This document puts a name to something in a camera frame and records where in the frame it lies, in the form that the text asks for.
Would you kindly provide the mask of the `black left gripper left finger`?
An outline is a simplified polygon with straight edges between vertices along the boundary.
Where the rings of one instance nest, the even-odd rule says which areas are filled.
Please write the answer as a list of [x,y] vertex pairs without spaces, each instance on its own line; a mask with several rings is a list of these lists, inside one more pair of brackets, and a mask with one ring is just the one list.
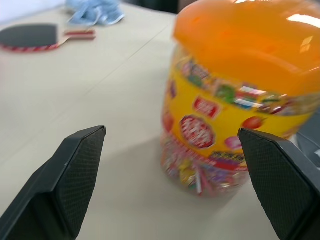
[[75,240],[91,201],[107,130],[66,137],[0,218],[2,240]]

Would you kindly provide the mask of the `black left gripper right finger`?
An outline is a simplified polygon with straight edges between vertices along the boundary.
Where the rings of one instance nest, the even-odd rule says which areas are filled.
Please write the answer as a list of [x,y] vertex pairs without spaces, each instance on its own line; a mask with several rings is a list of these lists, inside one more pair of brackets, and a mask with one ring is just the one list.
[[281,240],[320,238],[320,170],[292,142],[238,131],[257,198]]

